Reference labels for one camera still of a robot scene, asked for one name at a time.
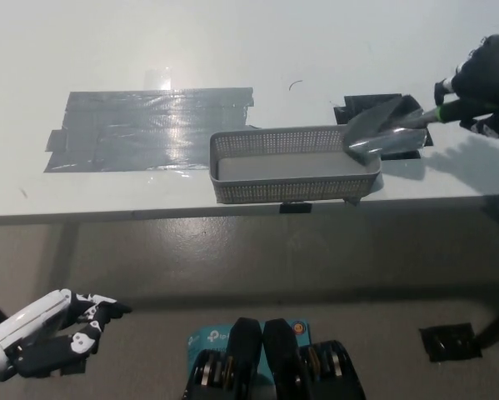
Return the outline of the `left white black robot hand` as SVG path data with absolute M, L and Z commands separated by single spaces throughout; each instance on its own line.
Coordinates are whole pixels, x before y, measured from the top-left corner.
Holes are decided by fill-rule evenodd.
M 105 327 L 132 309 L 111 297 L 54 290 L 0 322 L 0 382 L 82 374 Z

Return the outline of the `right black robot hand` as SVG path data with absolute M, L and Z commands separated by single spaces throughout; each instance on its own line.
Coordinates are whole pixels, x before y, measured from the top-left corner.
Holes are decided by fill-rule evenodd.
M 434 100 L 438 108 L 447 94 L 489 108 L 488 117 L 465 117 L 459 124 L 470 132 L 499 139 L 499 34 L 485 37 L 452 76 L 435 84 Z

